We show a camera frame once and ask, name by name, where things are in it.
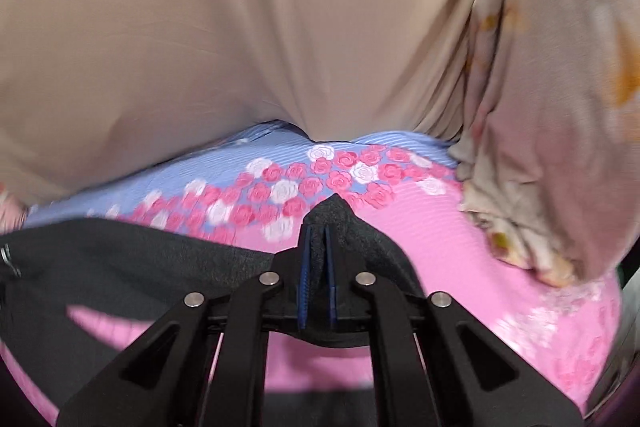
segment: silver screw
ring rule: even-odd
[[[264,272],[258,278],[265,286],[273,286],[280,280],[280,276],[276,272]]]
[[[189,308],[197,308],[198,306],[202,306],[203,302],[204,295],[198,292],[192,292],[184,298],[184,303]]]
[[[371,272],[360,272],[356,275],[356,283],[362,286],[371,286],[376,281],[376,276]]]
[[[446,292],[436,292],[431,296],[431,302],[438,308],[447,308],[451,306],[451,295]]]

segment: light blue fabric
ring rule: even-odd
[[[412,132],[379,132],[352,142],[329,142],[336,151],[359,152],[366,145],[401,147],[433,162],[453,168],[447,155],[448,142]],[[34,207],[27,227],[87,215],[105,216],[117,206],[119,214],[129,214],[152,190],[173,196],[182,194],[187,183],[202,178],[220,187],[232,185],[238,173],[256,158],[268,158],[281,166],[307,160],[306,152],[315,142],[297,127],[284,122],[259,124],[224,140],[221,144],[189,153],[127,178],[92,188],[65,201]]]

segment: pink rose pattern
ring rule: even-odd
[[[338,150],[333,154],[328,153],[333,150],[331,147],[326,149],[323,156],[313,155],[312,160],[283,166],[259,158],[226,187],[195,180],[180,195],[150,192],[129,214],[120,213],[115,217],[150,226],[159,216],[154,225],[165,223],[164,230],[169,232],[232,245],[236,230],[264,227],[281,217],[302,219],[334,193],[340,194],[353,210],[358,210],[365,206],[385,208],[394,201],[396,185],[419,182],[428,176],[442,179],[452,190],[460,190],[450,169],[436,163],[431,168],[417,166],[411,160],[412,154],[402,148],[354,145],[354,150]],[[372,171],[375,181],[352,176],[358,166]],[[282,193],[282,188],[277,186],[280,184],[289,184],[287,190],[291,196],[285,201],[283,197],[274,197]],[[297,191],[291,184],[297,185]]]

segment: black mount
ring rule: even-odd
[[[448,294],[403,294],[341,251],[332,226],[318,228],[304,226],[297,248],[235,291],[187,295],[80,390],[56,426],[260,426],[269,331],[305,339],[312,326],[327,338],[368,333],[380,426],[583,425],[564,394]],[[309,292],[317,232],[323,312]]]

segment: white rose pattern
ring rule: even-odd
[[[577,312],[587,301],[600,302],[604,288],[604,278],[600,278],[579,286],[554,288],[542,296],[542,301],[549,308],[570,315]]]
[[[423,158],[422,156],[418,156],[415,152],[412,152],[409,156],[411,158],[411,162],[418,167],[422,167],[423,169],[430,169],[433,166],[427,158]]]
[[[289,239],[293,234],[293,218],[280,216],[275,221],[262,227],[262,235],[269,243],[277,243]]]
[[[291,180],[280,180],[271,187],[271,201],[284,204],[298,195],[298,184]]]
[[[232,204],[225,204],[222,200],[216,201],[207,209],[207,221],[214,226],[226,223],[233,207]]]
[[[109,210],[105,212],[104,217],[107,217],[108,219],[115,219],[116,217],[118,217],[118,214],[120,214],[120,206],[114,204]]]
[[[190,181],[184,186],[185,194],[195,194],[196,196],[201,196],[204,192],[204,188],[207,186],[206,180],[203,179],[195,179]]]
[[[533,308],[528,315],[505,315],[491,330],[530,361],[538,346],[551,346],[560,317],[575,314],[587,301],[601,301],[604,286],[604,279],[599,279],[581,286],[552,289],[541,296],[542,306]]]
[[[328,160],[333,160],[335,156],[335,149],[330,145],[325,145],[323,143],[319,143],[318,145],[314,145],[306,152],[306,156],[314,162],[318,158],[327,158]]]
[[[441,196],[447,193],[445,184],[433,176],[427,176],[426,179],[416,182],[416,184],[430,196]]]
[[[258,179],[262,177],[262,171],[267,167],[270,167],[273,162],[268,158],[256,158],[251,160],[244,170],[251,174],[254,178]]]
[[[143,199],[142,202],[144,203],[146,208],[150,208],[151,205],[156,203],[156,201],[158,201],[161,197],[162,192],[155,188],[155,190],[152,190],[145,196],[145,199]]]
[[[559,318],[557,311],[533,308],[529,315],[507,315],[499,319],[492,331],[516,353],[532,360],[536,356],[536,346],[551,346]]]
[[[360,185],[374,182],[378,179],[378,166],[369,167],[362,162],[356,163],[349,171],[351,177]]]
[[[161,210],[151,220],[151,226],[158,230],[164,230],[167,219],[169,219],[169,213],[166,210]]]

